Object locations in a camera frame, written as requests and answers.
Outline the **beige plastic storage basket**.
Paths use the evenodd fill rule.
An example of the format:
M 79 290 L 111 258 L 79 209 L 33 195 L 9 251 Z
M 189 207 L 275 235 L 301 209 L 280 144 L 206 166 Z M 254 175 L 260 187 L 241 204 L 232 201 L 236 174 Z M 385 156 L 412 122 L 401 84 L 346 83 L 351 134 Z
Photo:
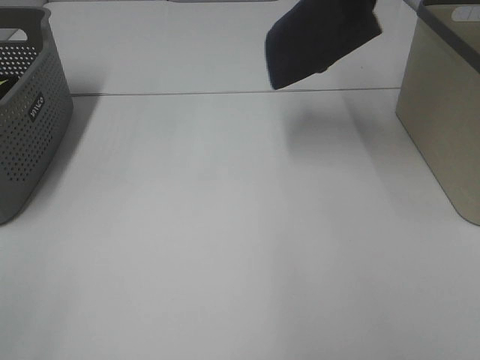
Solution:
M 454 210 L 479 224 L 478 1 L 420 1 L 396 115 Z

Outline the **dark grey towel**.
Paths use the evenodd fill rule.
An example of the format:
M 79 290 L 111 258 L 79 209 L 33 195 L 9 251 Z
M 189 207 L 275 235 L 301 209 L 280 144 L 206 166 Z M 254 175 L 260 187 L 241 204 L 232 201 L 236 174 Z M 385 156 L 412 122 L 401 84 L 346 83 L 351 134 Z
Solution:
M 314 74 L 382 34 L 375 1 L 298 1 L 268 30 L 265 61 L 274 90 Z

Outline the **grey perforated plastic basket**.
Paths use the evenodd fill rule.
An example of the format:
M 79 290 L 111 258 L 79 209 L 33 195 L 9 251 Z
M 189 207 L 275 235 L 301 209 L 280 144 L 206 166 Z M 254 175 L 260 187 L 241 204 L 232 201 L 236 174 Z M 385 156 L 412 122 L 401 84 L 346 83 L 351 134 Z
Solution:
M 48 169 L 74 105 L 44 7 L 2 7 L 1 28 L 25 40 L 1 42 L 1 77 L 19 78 L 1 99 L 1 223 L 14 219 Z

